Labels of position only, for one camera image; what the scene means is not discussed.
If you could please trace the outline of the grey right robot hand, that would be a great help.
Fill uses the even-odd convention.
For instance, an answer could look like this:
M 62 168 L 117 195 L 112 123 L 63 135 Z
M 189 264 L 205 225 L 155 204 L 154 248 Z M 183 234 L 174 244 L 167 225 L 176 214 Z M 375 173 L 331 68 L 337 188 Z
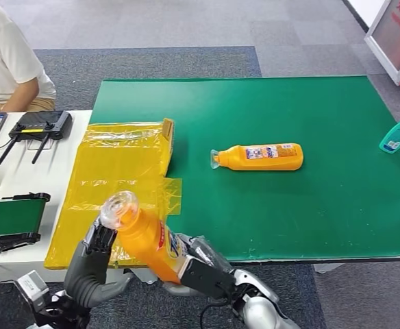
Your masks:
M 204 236 L 176 234 L 187 250 L 187 257 L 179 271 L 179 284 L 164 282 L 166 292 L 182 297 L 204 295 L 215 300 L 231 299 L 236 292 L 233 267 L 221 253 L 213 249 Z

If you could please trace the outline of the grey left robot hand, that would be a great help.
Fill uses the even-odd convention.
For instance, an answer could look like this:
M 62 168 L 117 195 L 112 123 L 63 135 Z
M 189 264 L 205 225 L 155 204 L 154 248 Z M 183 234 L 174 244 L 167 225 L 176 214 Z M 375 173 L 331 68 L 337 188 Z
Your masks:
M 117 234 L 96 217 L 72 255 L 63 283 L 66 293 L 84 308 L 94 308 L 124 293 L 133 273 L 124 273 L 116 282 L 106 282 Z

